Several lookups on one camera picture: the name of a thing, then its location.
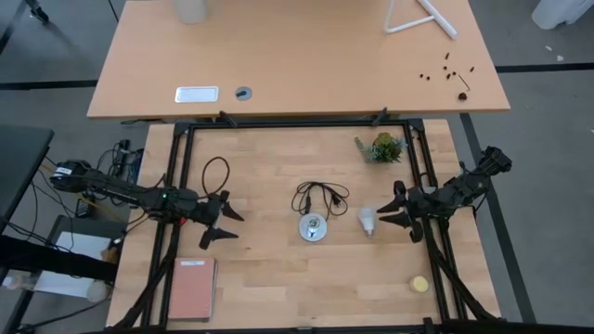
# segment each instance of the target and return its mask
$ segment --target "green plant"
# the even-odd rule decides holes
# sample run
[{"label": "green plant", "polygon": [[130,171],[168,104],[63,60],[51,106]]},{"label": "green plant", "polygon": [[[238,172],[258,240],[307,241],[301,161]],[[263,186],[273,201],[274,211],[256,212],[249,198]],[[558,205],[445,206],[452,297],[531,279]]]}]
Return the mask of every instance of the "green plant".
[{"label": "green plant", "polygon": [[365,146],[359,137],[355,138],[355,143],[365,162],[400,162],[400,155],[407,146],[404,139],[394,138],[388,133],[379,134],[371,146]]}]

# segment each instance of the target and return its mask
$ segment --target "wooden desk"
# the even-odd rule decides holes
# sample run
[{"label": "wooden desk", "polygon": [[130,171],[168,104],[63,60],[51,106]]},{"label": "wooden desk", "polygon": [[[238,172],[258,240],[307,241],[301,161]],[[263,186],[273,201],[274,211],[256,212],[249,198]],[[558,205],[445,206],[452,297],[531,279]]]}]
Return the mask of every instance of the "wooden desk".
[{"label": "wooden desk", "polygon": [[[432,1],[459,31],[457,41],[435,22],[384,35],[387,0],[213,0],[209,17],[195,25],[177,19],[172,1],[128,1],[87,115],[510,109],[468,1]],[[424,16],[415,0],[399,0],[393,24]],[[447,80],[451,71],[458,76]],[[465,102],[458,101],[466,91],[460,75],[471,88]],[[218,86],[218,102],[174,102],[177,87],[201,85]],[[250,100],[236,99],[241,86],[252,89]]]},{"label": "wooden desk", "polygon": [[[425,127],[441,184],[458,173],[458,158],[446,121],[425,121]],[[416,325],[426,316],[438,322],[433,289],[417,294],[408,287],[413,276],[431,281],[425,245],[413,244],[407,231],[386,223],[377,223],[375,237],[367,238],[356,218],[360,207],[380,207],[392,200],[394,180],[413,185],[407,156],[402,163],[365,164],[355,147],[356,135],[370,142],[385,131],[401,135],[402,127],[197,131],[188,187],[202,193],[205,162],[225,157],[231,166],[225,189],[246,221],[223,218],[221,227],[239,238],[215,241],[207,251],[198,247],[202,225],[182,227],[178,256],[213,256],[219,262],[214,314],[209,323],[170,321],[169,328]],[[141,184],[154,185],[166,171],[172,133],[172,125],[150,127]],[[183,151],[182,145],[177,166]],[[225,168],[214,167],[207,173],[209,189],[218,187],[225,173]],[[318,243],[301,239],[300,216],[291,210],[295,187],[306,180],[335,182],[351,190],[348,213],[330,218],[329,232]],[[314,197],[313,203],[314,212],[325,210],[320,198]],[[153,223],[146,222],[126,237],[109,325],[125,314],[145,286]],[[450,236],[460,277],[488,311],[498,314],[471,210],[460,210],[452,218]],[[158,319],[160,298],[155,305],[153,320]]]}]

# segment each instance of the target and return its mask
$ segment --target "desk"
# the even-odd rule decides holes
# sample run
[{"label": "desk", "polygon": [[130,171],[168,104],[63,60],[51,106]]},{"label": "desk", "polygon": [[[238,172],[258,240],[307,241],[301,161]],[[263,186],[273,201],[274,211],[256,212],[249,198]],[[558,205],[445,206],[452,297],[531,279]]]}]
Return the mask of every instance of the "desk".
[{"label": "desk", "polygon": [[[432,1],[459,31],[457,41],[435,22],[384,35],[387,0],[213,0],[195,25],[177,19],[172,1],[128,1],[87,116],[510,109],[468,1]],[[393,24],[424,16],[415,0],[399,0]],[[458,76],[447,80],[451,71]],[[460,75],[471,88],[465,102]],[[177,87],[201,85],[219,87],[216,103],[174,102]],[[251,99],[236,99],[241,86]]]},{"label": "desk", "polygon": [[[459,169],[449,127],[441,120],[424,124],[435,173],[443,184]],[[187,223],[182,227],[178,256],[213,256],[219,262],[214,313],[209,323],[170,321],[168,328],[410,325],[420,324],[426,316],[438,322],[433,286],[425,294],[413,293],[408,287],[413,276],[431,280],[424,243],[413,244],[407,231],[386,223],[377,223],[375,238],[367,238],[356,218],[360,207],[380,207],[392,200],[394,180],[403,180],[407,186],[413,186],[413,180],[407,154],[402,163],[366,164],[354,137],[370,142],[379,132],[403,135],[402,129],[197,130],[187,187],[202,193],[200,171],[205,162],[214,156],[225,157],[231,166],[225,189],[231,192],[231,205],[246,221],[223,218],[221,228],[239,238],[215,241],[207,251],[198,247],[202,225]],[[166,171],[173,130],[172,125],[150,127],[140,184],[153,186]],[[181,146],[178,167],[184,151]],[[218,187],[224,174],[224,168],[209,169],[207,188]],[[318,243],[301,239],[299,214],[291,210],[295,187],[306,180],[335,182],[351,190],[348,213],[330,218],[329,232]],[[320,201],[313,198],[313,212],[325,210]],[[108,325],[120,320],[144,288],[155,230],[156,224],[147,222],[126,237]],[[457,212],[449,233],[460,277],[487,311],[497,315],[497,300],[471,210]],[[159,289],[153,322],[158,319],[161,294]],[[447,301],[454,314],[450,295]]]}]

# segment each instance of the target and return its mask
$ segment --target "red notebook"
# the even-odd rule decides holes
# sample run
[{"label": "red notebook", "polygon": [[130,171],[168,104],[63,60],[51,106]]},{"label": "red notebook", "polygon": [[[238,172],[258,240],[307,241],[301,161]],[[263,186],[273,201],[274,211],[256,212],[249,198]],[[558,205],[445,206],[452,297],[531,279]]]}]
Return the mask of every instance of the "red notebook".
[{"label": "red notebook", "polygon": [[213,315],[215,280],[215,259],[175,259],[169,319],[209,321]]}]

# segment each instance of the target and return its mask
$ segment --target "black metal frame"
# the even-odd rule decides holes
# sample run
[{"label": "black metal frame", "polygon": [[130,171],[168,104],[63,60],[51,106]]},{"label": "black metal frame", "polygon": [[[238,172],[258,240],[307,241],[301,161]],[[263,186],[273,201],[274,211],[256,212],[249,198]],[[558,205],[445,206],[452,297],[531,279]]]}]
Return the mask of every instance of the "black metal frame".
[{"label": "black metal frame", "polygon": [[[187,178],[189,174],[189,164],[191,161],[191,152],[193,148],[193,141],[194,141],[194,133],[197,130],[213,130],[213,129],[229,129],[239,128],[239,129],[256,129],[256,128],[287,128],[287,127],[345,127],[345,126],[372,126],[372,125],[379,125],[379,126],[402,126],[405,134],[405,140],[407,141],[407,152],[410,157],[410,164],[411,169],[413,171],[413,181],[415,186],[423,186],[421,177],[423,175],[427,175],[429,179],[429,183],[425,186],[437,186],[437,178],[433,169],[433,162],[431,160],[431,154],[427,142],[427,137],[425,134],[425,130],[423,127],[422,120],[384,120],[380,124],[372,124],[370,121],[294,121],[294,122],[287,122],[287,121],[273,121],[273,122],[241,122],[235,123],[233,126],[229,123],[222,123],[222,122],[196,122],[196,123],[177,123],[174,128],[174,136],[173,136],[173,143],[172,148],[169,156],[169,163],[167,168],[167,177],[165,178],[165,184],[170,186],[173,184],[173,176],[175,173],[175,162],[177,158],[177,151],[179,149],[179,144],[182,140],[182,136],[186,135],[186,149],[184,152],[184,158],[182,162],[182,169],[180,172],[180,182],[179,187],[186,187],[187,186]],[[426,171],[421,173],[419,162],[417,160],[415,143],[414,143],[414,135],[417,135],[418,140],[420,141],[420,152],[423,157],[423,163],[425,165]],[[452,251],[451,240],[449,238],[449,234],[447,231],[447,223],[446,222],[438,222],[438,229],[439,229],[439,236],[442,241],[443,249],[444,249],[444,256],[445,260],[449,264],[449,267],[456,273],[456,263],[454,260],[454,253]],[[434,238],[433,229],[431,223],[427,220],[423,222],[423,227],[425,228],[425,237],[426,238]],[[159,227],[157,230],[157,235],[155,236],[155,247],[153,248],[152,253],[152,260],[150,264],[150,273],[149,277],[154,275],[155,269],[159,266],[160,258],[161,258],[161,248],[164,238],[164,231],[165,231],[165,222],[160,222]],[[179,241],[179,234],[180,234],[180,226],[178,224],[174,224],[174,228],[171,235],[171,242],[177,245]],[[441,317],[442,322],[451,319],[449,315],[449,310],[447,308],[447,301],[446,301],[446,293],[444,289],[444,283],[441,275],[441,271],[439,269],[438,263],[430,257],[430,263],[432,268],[432,276],[433,282],[435,285],[435,298],[437,300],[437,305],[439,308],[439,314]],[[159,327],[166,328],[167,326],[167,313],[169,309],[169,296],[171,293],[173,281],[173,267],[171,266],[167,272],[167,276],[165,278],[164,289],[163,289],[163,296],[161,300],[161,311],[160,311],[160,318],[159,318]],[[456,302],[456,308],[458,313],[459,319],[468,319],[466,315],[466,308],[462,299],[460,298],[458,292],[452,288],[453,296]],[[152,303],[150,303],[145,311],[143,312],[143,317],[141,321],[141,326],[149,326],[150,324],[150,311],[152,309]],[[361,327],[361,328],[315,328],[316,332],[338,332],[338,331],[348,331],[348,332],[366,332],[366,333],[384,333],[384,332],[430,332],[435,330],[433,324],[431,324],[431,319],[426,319],[426,324],[418,325],[418,326],[383,326],[383,327]],[[225,330],[225,329],[217,329],[217,330],[208,330],[209,333],[226,333],[226,332],[234,332],[234,333],[253,333],[253,332],[291,332],[295,331],[298,328],[267,328],[267,329],[240,329],[240,330]],[[190,331],[183,331],[185,333],[195,332],[201,333],[201,330],[190,330]]]}]

